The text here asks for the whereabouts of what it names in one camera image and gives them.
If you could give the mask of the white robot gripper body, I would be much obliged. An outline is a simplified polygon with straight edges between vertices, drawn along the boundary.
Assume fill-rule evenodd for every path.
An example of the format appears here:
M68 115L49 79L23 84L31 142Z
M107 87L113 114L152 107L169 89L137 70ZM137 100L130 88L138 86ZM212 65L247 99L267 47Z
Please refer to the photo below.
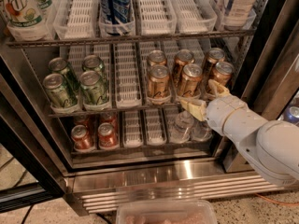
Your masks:
M249 109L248 105L233 95L216 98L206 108L209 127L229 138L236 146L262 127L267 119Z

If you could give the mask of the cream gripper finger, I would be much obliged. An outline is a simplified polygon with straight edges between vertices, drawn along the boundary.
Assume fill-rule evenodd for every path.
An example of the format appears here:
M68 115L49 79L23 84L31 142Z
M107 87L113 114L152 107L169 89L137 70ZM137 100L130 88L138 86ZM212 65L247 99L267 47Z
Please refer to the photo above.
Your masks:
M182 107L199 121L206 120L206 102L203 100L180 100Z
M209 93L215 96L216 98L230 95L230 91L214 79L210 79L208 81L208 87Z

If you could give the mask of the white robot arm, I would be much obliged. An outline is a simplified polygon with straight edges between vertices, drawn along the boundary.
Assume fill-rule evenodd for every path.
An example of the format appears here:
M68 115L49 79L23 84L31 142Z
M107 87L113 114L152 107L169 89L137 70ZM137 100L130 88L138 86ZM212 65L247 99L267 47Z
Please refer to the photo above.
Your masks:
M231 140L266 181L281 187L298 181L299 127L284 120L263 118L214 79L208 81L208 86L215 96L211 102L182 99L182 107Z

